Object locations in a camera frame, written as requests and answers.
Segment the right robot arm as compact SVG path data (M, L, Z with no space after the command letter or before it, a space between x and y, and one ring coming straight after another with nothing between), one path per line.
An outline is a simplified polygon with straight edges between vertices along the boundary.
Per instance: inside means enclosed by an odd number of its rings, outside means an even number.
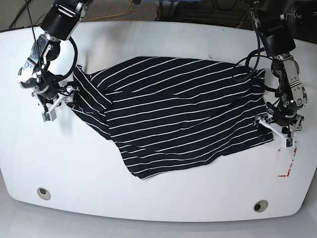
M74 71L78 60L78 49L71 35L91 6L90 0L56 0L45 16L40 28L44 31L34 38L31 53L20 68L17 81L24 89L32 89L43 106L44 121L56 119L56 107L62 102L73 104L80 90L78 86L60 86ZM65 75L55 75L49 71L52 61L60 53L60 43L69 41L74 48L74 60Z

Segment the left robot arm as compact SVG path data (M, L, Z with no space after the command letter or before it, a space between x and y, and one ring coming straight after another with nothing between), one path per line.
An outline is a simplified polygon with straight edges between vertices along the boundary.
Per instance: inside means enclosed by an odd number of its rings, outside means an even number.
M305 106L308 96L299 78L299 65L291 55L296 48L287 23L287 12L293 0L243 1L243 6L257 37L258 48L242 59L249 68L251 58L271 60L271 71L278 79L278 87L270 88L255 77L256 67L248 70L242 81L252 80L256 85L274 93L275 103L267 102L267 112L256 115L254 124L261 130L270 129L281 138L284 148L296 145L295 132L301 130L304 117L298 110Z

